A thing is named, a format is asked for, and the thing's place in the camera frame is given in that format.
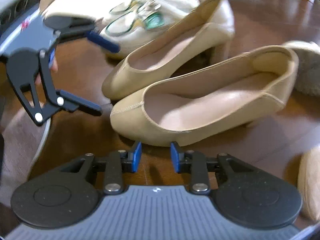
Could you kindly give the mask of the left hand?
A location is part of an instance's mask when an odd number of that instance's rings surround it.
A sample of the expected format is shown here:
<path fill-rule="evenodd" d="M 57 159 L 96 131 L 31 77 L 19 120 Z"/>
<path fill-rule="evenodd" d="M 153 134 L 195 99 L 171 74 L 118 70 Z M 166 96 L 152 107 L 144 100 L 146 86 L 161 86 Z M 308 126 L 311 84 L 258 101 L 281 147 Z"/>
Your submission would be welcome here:
<path fill-rule="evenodd" d="M 58 71 L 58 64 L 57 64 L 56 57 L 53 57 L 53 59 L 50 61 L 49 69 L 53 73 L 56 73 Z M 40 74 L 36 77 L 35 84 L 36 85 L 40 85 L 41 84 L 41 76 L 40 76 Z"/>

